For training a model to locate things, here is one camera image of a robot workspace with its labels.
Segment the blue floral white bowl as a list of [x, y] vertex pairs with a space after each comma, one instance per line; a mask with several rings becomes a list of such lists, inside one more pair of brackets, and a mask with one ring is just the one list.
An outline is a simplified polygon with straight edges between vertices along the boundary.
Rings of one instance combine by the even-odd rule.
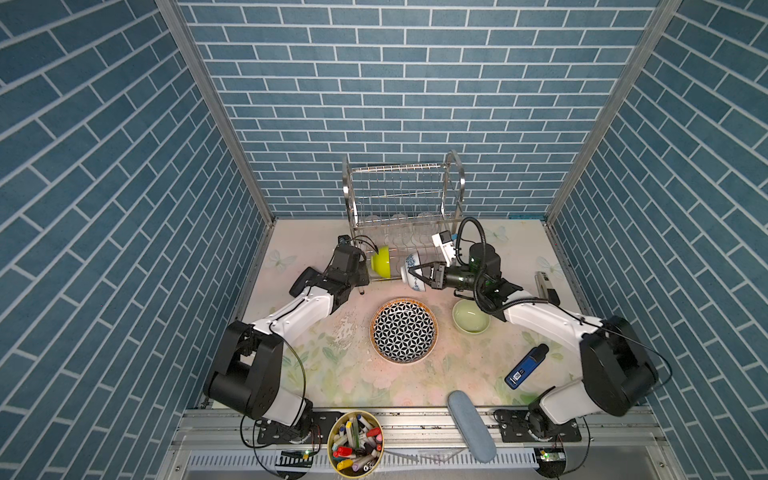
[[417, 252], [409, 253], [404, 260], [404, 264], [401, 266], [401, 277], [404, 283], [406, 283], [412, 290], [417, 292], [425, 292], [426, 285], [420, 278], [422, 271], [418, 268], [421, 264], [419, 254]]

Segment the lime green small bowl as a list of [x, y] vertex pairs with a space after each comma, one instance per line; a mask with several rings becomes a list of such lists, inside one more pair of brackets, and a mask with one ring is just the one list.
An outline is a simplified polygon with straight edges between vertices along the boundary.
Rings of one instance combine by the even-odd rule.
[[371, 269], [380, 278], [390, 279], [391, 261], [388, 246], [379, 247], [371, 256]]

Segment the pale green small bowl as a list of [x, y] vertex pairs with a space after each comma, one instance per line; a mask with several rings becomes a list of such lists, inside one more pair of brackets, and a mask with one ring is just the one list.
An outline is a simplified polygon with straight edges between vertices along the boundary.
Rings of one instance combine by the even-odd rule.
[[490, 316], [467, 299], [459, 300], [453, 306], [452, 319], [457, 329], [470, 335], [482, 334], [490, 326]]

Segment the white patterned large bowl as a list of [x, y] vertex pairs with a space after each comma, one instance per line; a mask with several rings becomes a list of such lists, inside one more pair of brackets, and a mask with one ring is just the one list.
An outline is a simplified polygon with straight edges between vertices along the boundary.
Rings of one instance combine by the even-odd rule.
[[374, 314], [370, 339], [375, 351], [386, 361], [414, 364], [425, 359], [438, 340], [438, 322], [422, 302], [398, 298], [386, 302]]

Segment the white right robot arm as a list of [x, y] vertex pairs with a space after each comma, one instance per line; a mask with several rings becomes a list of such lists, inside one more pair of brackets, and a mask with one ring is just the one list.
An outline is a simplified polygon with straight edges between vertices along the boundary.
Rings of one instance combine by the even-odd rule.
[[495, 249], [473, 244], [467, 262], [412, 261], [401, 268], [409, 280], [436, 289], [468, 291], [485, 313], [532, 330], [575, 352], [581, 376], [541, 394], [529, 405], [529, 423], [544, 430], [592, 413], [619, 417], [651, 393], [659, 380], [650, 349], [621, 317], [599, 319], [538, 298], [501, 275]]

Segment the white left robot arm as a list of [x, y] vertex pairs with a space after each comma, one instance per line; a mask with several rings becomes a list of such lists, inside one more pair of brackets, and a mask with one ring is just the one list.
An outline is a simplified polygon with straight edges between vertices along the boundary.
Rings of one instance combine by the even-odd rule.
[[253, 420], [269, 420], [308, 434], [312, 402], [281, 385], [283, 351], [315, 323], [339, 309], [357, 287], [369, 284], [366, 255], [341, 235], [326, 268], [306, 268], [291, 286], [293, 300], [265, 318], [234, 321], [222, 336], [203, 393]]

